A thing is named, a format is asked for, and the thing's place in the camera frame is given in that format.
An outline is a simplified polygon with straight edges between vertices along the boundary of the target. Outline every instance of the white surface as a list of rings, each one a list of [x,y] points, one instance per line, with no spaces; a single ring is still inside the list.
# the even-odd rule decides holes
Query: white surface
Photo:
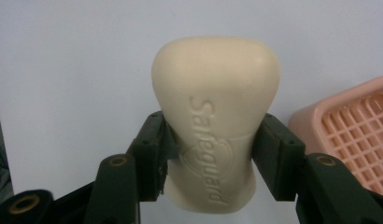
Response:
[[[91,182],[159,110],[150,67],[159,48],[190,35],[260,39],[281,62],[269,112],[298,108],[383,75],[383,0],[0,1],[0,116],[16,192],[56,198]],[[183,212],[162,197],[143,223],[297,223],[261,179],[238,213]]]
[[[228,214],[252,198],[253,138],[277,93],[280,68],[264,43],[181,38],[157,53],[153,89],[179,145],[164,193],[193,212]]]

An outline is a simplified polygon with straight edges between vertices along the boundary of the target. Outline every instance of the soap dish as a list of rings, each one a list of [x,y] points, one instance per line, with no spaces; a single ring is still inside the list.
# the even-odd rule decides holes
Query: soap dish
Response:
[[[297,111],[289,128],[307,154],[335,156],[366,189],[383,195],[383,77]]]

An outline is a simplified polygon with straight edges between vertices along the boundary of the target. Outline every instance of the beige soap bar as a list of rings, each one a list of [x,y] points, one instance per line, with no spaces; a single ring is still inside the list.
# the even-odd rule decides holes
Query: beige soap bar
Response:
[[[256,188],[251,144],[279,75],[275,54],[251,39],[190,37],[158,52],[153,89],[179,146],[164,188],[175,204],[225,214],[248,203]]]

